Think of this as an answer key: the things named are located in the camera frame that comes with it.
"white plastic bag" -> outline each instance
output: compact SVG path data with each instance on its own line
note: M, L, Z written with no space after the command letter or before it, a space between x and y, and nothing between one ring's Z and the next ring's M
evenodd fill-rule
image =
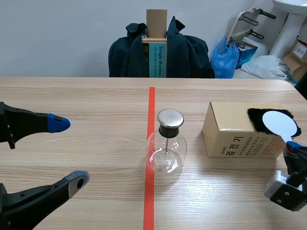
M243 64L241 69L262 79L285 80L287 75L277 67L280 61L275 56L264 55Z

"sink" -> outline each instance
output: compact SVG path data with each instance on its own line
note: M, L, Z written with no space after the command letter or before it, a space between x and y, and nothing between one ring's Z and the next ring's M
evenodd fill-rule
M307 15L307 0L273 0L273 3L282 11Z
M272 0L282 11L288 12L288 19L270 52L270 55L283 58L291 47L307 17L307 0Z

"blue plastic bag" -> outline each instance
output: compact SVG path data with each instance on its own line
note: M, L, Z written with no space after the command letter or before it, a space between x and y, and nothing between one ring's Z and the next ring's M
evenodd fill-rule
M227 47L224 37L213 51L211 65L215 78L233 78L239 59L239 50L236 45Z

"white sink pedestal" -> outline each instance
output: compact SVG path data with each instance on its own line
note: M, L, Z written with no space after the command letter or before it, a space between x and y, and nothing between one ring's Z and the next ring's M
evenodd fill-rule
M306 17L305 15L289 14L270 55L283 58L289 54Z

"red tape line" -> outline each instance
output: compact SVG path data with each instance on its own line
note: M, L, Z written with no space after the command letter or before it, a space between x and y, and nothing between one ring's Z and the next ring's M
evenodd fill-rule
M155 88L149 88L147 139L154 132ZM150 143L148 152L154 150ZM143 230L154 230L154 171L146 165Z

